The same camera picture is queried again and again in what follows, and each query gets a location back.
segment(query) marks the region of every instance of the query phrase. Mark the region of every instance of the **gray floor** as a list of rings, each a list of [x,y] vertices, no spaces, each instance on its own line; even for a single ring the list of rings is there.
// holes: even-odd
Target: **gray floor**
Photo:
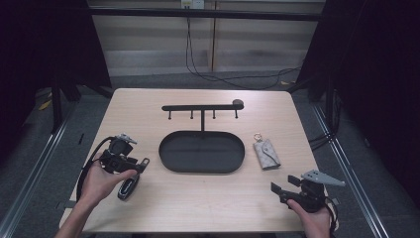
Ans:
[[[219,77],[244,75],[271,75],[269,72],[220,72]],[[214,89],[245,89],[264,88],[274,85],[268,90],[284,90],[293,80],[298,71],[283,75],[279,78],[247,78],[230,79],[225,81],[209,81],[190,73],[119,76],[113,77],[113,85],[118,87],[143,88],[214,88]],[[46,170],[42,173],[40,182],[14,229],[13,237],[52,237],[58,227],[62,210],[57,208],[61,201],[66,201],[72,193],[84,159],[86,158],[96,131],[106,111],[109,99],[95,92],[80,88],[81,100],[74,105],[74,112],[70,115],[65,132],[58,146],[53,152]],[[308,101],[305,90],[292,94],[296,109],[308,139],[322,134],[316,119],[313,106]],[[37,105],[44,100],[40,96]],[[71,103],[63,101],[64,112],[71,111]],[[14,205],[18,191],[23,187],[26,178],[43,151],[44,145],[51,136],[52,109],[49,107],[39,111],[36,107],[24,125],[21,142],[9,155],[7,163],[0,168],[0,218],[3,219],[8,210]],[[340,143],[345,150],[349,163],[361,181],[373,207],[380,216],[380,220],[388,232],[388,237],[420,237],[419,210],[413,205],[401,186],[393,179],[380,162],[374,150],[365,144],[365,138],[358,130],[356,123],[344,112],[338,133]],[[346,180],[342,168],[337,163],[336,156],[330,145],[314,152],[315,160],[320,171],[337,179]],[[340,228],[336,237],[375,237],[367,223],[366,215],[354,196],[354,192],[347,187],[327,186],[330,196],[340,200],[339,219]],[[150,234],[150,237],[185,237],[196,234]],[[254,237],[256,234],[215,234],[215,237]],[[130,237],[129,234],[100,234],[98,237]],[[300,237],[300,234],[277,234],[277,237]]]

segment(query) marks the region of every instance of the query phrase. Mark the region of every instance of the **black curtain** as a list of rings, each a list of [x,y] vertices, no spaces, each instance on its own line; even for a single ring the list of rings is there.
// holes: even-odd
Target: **black curtain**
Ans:
[[[325,7],[349,18],[318,25],[298,81],[318,75],[309,87],[317,99],[332,79],[372,148],[420,207],[420,2],[327,1]]]
[[[58,84],[77,100],[76,84],[111,87],[90,15],[65,8],[87,8],[84,0],[2,1],[0,8],[1,149],[31,112],[36,91]]]

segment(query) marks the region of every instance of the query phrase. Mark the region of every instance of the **wooden table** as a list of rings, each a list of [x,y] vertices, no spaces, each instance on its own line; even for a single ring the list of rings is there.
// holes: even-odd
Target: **wooden table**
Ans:
[[[230,104],[244,101],[238,111],[206,113],[207,131],[237,135],[245,145],[242,166],[228,175],[178,174],[160,161],[161,140],[178,130],[200,130],[200,114],[168,113],[164,105]],[[121,133],[138,140],[131,157],[151,159],[131,197],[117,197],[119,185],[93,211],[85,232],[282,232],[303,230],[297,215],[270,191],[273,181],[287,182],[317,165],[290,94],[278,91],[118,89],[110,102],[90,153],[106,137]],[[263,171],[254,151],[254,134],[270,139],[281,161],[278,170]],[[61,224],[70,209],[64,212]]]

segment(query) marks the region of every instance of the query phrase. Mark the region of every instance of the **black device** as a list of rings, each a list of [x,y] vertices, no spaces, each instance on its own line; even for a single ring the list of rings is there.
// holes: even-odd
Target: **black device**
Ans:
[[[271,183],[271,191],[277,194],[280,198],[280,202],[287,204],[288,199],[292,199],[300,204],[300,206],[309,213],[319,211],[321,208],[326,207],[330,213],[331,226],[330,234],[334,237],[333,232],[336,229],[338,210],[335,202],[333,202],[328,196],[325,195],[325,185],[346,185],[343,181],[329,177],[318,171],[310,171],[302,175],[303,179],[299,179],[294,176],[288,176],[287,181],[295,186],[300,186],[301,191],[299,193],[287,191],[281,189],[281,187],[274,182]],[[331,208],[327,205],[327,200],[330,200],[334,209],[335,216]]]
[[[310,213],[319,211],[325,206],[324,185],[309,180],[300,180],[294,176],[288,176],[288,182],[301,187],[300,193],[295,193],[281,189],[275,183],[271,183],[271,191],[279,195],[280,202],[287,204],[288,199],[293,199],[302,206],[302,208]]]
[[[137,159],[130,158],[128,155],[133,150],[133,147],[130,143],[137,144],[137,141],[132,140],[126,134],[121,134],[115,137],[108,137],[104,139],[95,149],[95,151],[90,156],[89,160],[87,161],[86,165],[83,167],[82,172],[80,174],[78,183],[77,183],[77,191],[76,191],[76,199],[81,196],[81,191],[83,187],[84,180],[89,172],[90,167],[95,162],[95,155],[99,151],[99,149],[105,144],[105,142],[110,141],[110,145],[108,149],[106,149],[98,160],[104,171],[109,174],[122,173],[127,170],[136,170],[137,174],[129,179],[126,179],[120,187],[118,192],[118,197],[120,199],[126,199],[130,196],[134,188],[136,187],[140,174],[146,169],[147,165],[149,164],[150,160],[148,158],[144,158],[143,161],[138,165]]]

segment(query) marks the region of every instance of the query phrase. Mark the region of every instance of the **person's left hand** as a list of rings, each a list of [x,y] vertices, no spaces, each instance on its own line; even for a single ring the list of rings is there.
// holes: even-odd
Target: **person's left hand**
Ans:
[[[93,207],[98,205],[102,199],[107,197],[118,182],[129,179],[137,174],[135,170],[125,171],[117,175],[109,174],[102,169],[98,160],[100,156],[100,153],[95,156],[95,162],[92,164],[92,167],[86,176],[83,183],[81,197],[78,201],[83,203],[85,202]]]

